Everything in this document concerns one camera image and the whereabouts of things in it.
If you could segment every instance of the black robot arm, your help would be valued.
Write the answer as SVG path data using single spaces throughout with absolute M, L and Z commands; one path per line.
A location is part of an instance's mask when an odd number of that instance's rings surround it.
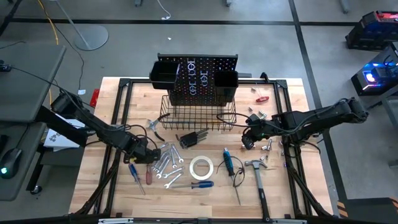
M 110 126 L 84 108 L 81 99 L 69 92 L 61 91 L 58 98 L 51 104 L 52 111 L 60 115 L 69 115 L 94 130 L 100 141 L 110 144 L 116 149 L 135 158 L 135 163 L 150 164 L 160 158 L 160 149 L 147 148 L 148 140 L 125 131 L 123 127 Z
M 275 114 L 270 121 L 252 114 L 246 120 L 249 128 L 243 132 L 242 143 L 246 149 L 251 149 L 254 142 L 264 138 L 288 136 L 290 143 L 300 144 L 313 134 L 320 134 L 341 123 L 363 123 L 367 117 L 368 112 L 355 98 L 341 99 L 334 105 L 307 112 Z

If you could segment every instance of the gray floor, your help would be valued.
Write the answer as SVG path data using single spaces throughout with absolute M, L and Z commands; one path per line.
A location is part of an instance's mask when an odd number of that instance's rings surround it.
M 153 19 L 165 16 L 156 0 L 144 0 L 135 8 L 130 0 L 60 0 L 74 19 Z M 288 0 L 235 0 L 231 8 L 221 1 L 162 0 L 164 7 L 178 20 L 219 21 L 292 21 Z M 338 0 L 295 0 L 301 21 L 357 22 L 373 10 L 397 10 L 395 0 L 349 0 L 351 12 L 343 14 Z M 64 18 L 54 2 L 46 1 L 53 18 Z M 16 17 L 43 18 L 35 1 L 23 1 Z M 108 43 L 92 52 L 80 52 L 85 60 L 82 89 L 89 101 L 99 88 L 102 77 L 148 76 L 157 53 L 170 54 L 239 54 L 237 71 L 258 77 L 302 78 L 307 100 L 314 108 L 300 47 L 294 26 L 238 25 L 104 25 L 109 31 Z M 58 24 L 69 40 L 74 30 Z M 333 104 L 341 97 L 357 96 L 349 78 L 373 58 L 376 52 L 348 50 L 344 36 L 350 27 L 302 27 L 305 45 L 312 65 L 321 102 Z M 77 91 L 81 62 L 68 47 L 57 74 L 65 89 Z M 11 23 L 0 37 L 0 46 L 24 40 L 29 43 L 54 44 L 49 24 Z M 387 161 L 398 158 L 397 139 L 382 108 L 371 111 L 366 123 L 343 124 L 331 130 L 340 171 L 348 198 L 398 197 L 398 170 L 388 168 Z M 323 145 L 322 162 L 332 202 L 337 201 L 328 158 Z M 44 191 L 32 196 L 21 191 L 14 202 L 0 203 L 0 220 L 48 217 L 68 212 L 75 185 L 77 168 L 52 167 L 44 174 Z

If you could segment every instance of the tape roll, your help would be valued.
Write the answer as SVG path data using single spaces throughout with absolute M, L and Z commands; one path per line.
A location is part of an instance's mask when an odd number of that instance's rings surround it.
M 206 175 L 199 176 L 193 170 L 193 167 L 198 162 L 206 162 L 208 164 L 209 172 Z M 209 179 L 209 177 L 213 174 L 213 171 L 214 171 L 213 162 L 211 161 L 211 159 L 209 159 L 206 156 L 196 156 L 195 158 L 192 159 L 191 163 L 189 164 L 189 173 L 191 173 L 192 177 L 195 178 L 196 180 L 207 180 L 207 179 Z

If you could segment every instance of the blue screwdriver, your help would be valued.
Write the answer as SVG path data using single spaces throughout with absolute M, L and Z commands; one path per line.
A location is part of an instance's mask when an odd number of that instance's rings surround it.
M 191 183 L 191 184 L 187 184 L 187 185 L 179 185 L 179 186 L 171 186 L 170 188 L 180 188 L 180 187 L 191 187 L 192 189 L 194 188 L 207 188 L 207 187 L 212 187 L 214 186 L 214 182 L 210 181 L 210 180 L 206 180 L 206 181 L 200 181 L 197 183 Z
M 229 154 L 228 149 L 226 147 L 224 148 L 223 157 L 224 157 L 226 170 L 228 171 L 228 175 L 231 177 L 232 183 L 234 183 L 234 176 L 235 176 L 234 166 L 232 165 L 231 155 Z M 241 199 L 239 198 L 238 190 L 236 190 L 236 187 L 235 187 L 235 192 L 238 198 L 239 205 L 241 205 Z
M 140 188 L 142 194 L 145 195 L 144 189 L 142 189 L 141 183 L 139 182 L 137 170 L 133 164 L 129 164 L 129 170 L 130 170 L 131 175 L 134 177 L 134 180 L 138 183 L 138 187 Z

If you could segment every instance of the workbench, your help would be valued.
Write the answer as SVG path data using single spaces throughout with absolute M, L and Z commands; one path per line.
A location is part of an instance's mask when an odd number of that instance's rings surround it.
M 104 77 L 101 84 L 95 115 L 108 124 L 111 123 L 119 79 L 117 77 Z M 307 111 L 308 103 L 302 80 L 300 78 L 288 78 L 286 80 L 292 109 Z M 258 95 L 251 91 L 252 87 L 256 86 L 239 85 L 235 94 L 236 112 L 249 115 L 248 107 L 250 106 L 253 108 L 252 113 L 262 110 L 268 114 L 267 119 L 270 119 L 272 114 L 277 113 L 273 88 L 259 85 L 258 88 L 261 91 L 261 95 L 269 96 L 269 100 L 265 103 L 256 104 L 255 99 L 258 98 Z M 153 89 L 150 83 L 135 83 L 132 88 L 127 124 L 146 126 L 147 119 L 155 120 L 159 117 L 161 99 L 166 94 L 165 90 Z M 125 97 L 126 91 L 122 95 L 118 123 L 120 123 Z M 238 116 L 237 124 L 244 124 L 245 119 Z M 261 150 L 262 146 L 268 144 L 265 139 L 261 142 L 256 142 L 256 148 L 248 151 L 241 149 L 241 136 L 244 128 L 234 127 L 230 131 L 209 130 L 209 134 L 204 141 L 189 149 L 181 149 L 175 134 L 188 134 L 193 130 L 165 130 L 160 124 L 156 128 L 160 136 L 170 144 L 174 143 L 177 146 L 184 159 L 184 175 L 177 179 L 174 184 L 197 182 L 188 171 L 190 161 L 196 156 L 206 156 L 214 163 L 215 171 L 210 177 L 210 180 L 215 183 L 214 187 L 207 189 L 165 189 L 164 184 L 170 182 L 175 174 L 168 179 L 158 179 L 155 173 L 153 174 L 152 185 L 146 185 L 146 165 L 138 164 L 136 165 L 137 172 L 146 192 L 146 195 L 142 195 L 130 174 L 128 166 L 123 164 L 123 160 L 121 160 L 111 211 L 112 215 L 121 212 L 123 217 L 143 218 L 261 218 L 261 203 L 252 166 L 245 167 L 246 178 L 243 184 L 238 187 L 241 206 L 239 206 L 235 190 L 232 187 L 232 180 L 228 176 L 225 166 L 221 166 L 218 173 L 216 173 L 218 164 L 223 161 L 223 149 L 227 147 L 232 156 L 240 158 L 243 162 L 269 155 L 269 159 L 264 161 L 268 165 L 268 170 L 261 168 L 261 178 L 271 218 L 284 218 L 285 214 L 291 214 L 294 217 L 288 175 L 284 167 L 285 158 L 281 156 L 282 147 L 279 145 L 280 137 L 272 138 L 272 150 L 270 152 Z M 130 132 L 142 134 L 143 131 L 134 127 Z M 150 130 L 148 130 L 148 136 L 155 140 L 158 146 L 163 144 Z M 95 140 L 97 139 L 92 136 L 88 142 Z M 315 139 L 309 139 L 308 141 L 316 144 Z M 86 147 L 70 204 L 70 212 L 79 210 L 97 187 L 105 147 L 106 145 L 101 142 L 90 144 Z M 152 143 L 149 143 L 148 147 L 154 148 Z M 304 145 L 301 149 L 307 186 L 323 208 L 329 213 L 333 213 L 319 151 L 311 145 Z M 171 170 L 171 165 L 169 165 L 165 173 Z M 103 194 L 101 212 L 105 206 L 108 188 L 109 184 Z M 298 187 L 296 188 L 298 189 L 297 195 L 300 209 L 304 211 L 301 191 Z

